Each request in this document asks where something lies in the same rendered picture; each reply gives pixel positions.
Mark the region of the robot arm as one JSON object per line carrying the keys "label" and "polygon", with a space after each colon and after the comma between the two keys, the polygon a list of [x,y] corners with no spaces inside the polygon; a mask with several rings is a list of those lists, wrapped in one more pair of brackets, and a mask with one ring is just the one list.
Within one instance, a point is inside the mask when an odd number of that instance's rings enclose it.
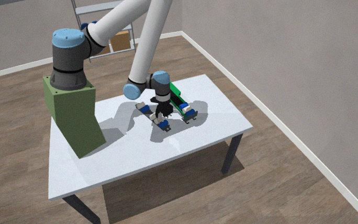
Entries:
{"label": "robot arm", "polygon": [[56,30],[52,37],[50,85],[63,91],[84,88],[87,84],[84,60],[99,51],[101,53],[110,38],[148,11],[123,93],[128,99],[136,100],[145,89],[154,89],[155,97],[150,99],[152,103],[169,100],[169,74],[165,71],[148,72],[172,1],[124,0],[97,23],[90,23],[81,31],[69,28]]}

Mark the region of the blue cylinder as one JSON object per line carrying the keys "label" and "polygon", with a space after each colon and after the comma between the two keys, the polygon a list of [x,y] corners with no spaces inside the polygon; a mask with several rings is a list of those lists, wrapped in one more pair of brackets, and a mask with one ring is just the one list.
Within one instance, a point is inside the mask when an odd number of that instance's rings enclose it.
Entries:
{"label": "blue cylinder", "polygon": [[168,121],[165,119],[164,122],[161,122],[161,123],[159,124],[159,127],[160,127],[160,128],[163,128],[163,127],[165,127],[165,126],[168,125],[168,124],[169,124]]}
{"label": "blue cylinder", "polygon": [[195,113],[194,109],[191,109],[191,110],[187,111],[185,114],[188,117],[188,115],[192,115],[194,113]]}
{"label": "blue cylinder", "polygon": [[144,113],[149,109],[150,109],[150,107],[148,105],[145,105],[144,107],[141,108],[141,111],[142,111],[142,113]]}
{"label": "blue cylinder", "polygon": [[182,104],[179,105],[179,108],[180,110],[182,110],[183,108],[187,107],[188,106],[188,103],[187,102],[184,102]]}

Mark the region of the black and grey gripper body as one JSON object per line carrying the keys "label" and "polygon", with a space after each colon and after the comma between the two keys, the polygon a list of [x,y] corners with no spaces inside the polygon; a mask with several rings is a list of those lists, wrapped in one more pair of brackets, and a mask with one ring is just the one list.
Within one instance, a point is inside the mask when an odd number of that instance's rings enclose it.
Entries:
{"label": "black and grey gripper body", "polygon": [[[160,102],[160,101],[159,101]],[[165,102],[158,103],[157,107],[158,111],[163,114],[164,117],[168,116],[173,112],[173,106],[170,104],[171,100],[167,100]]]}

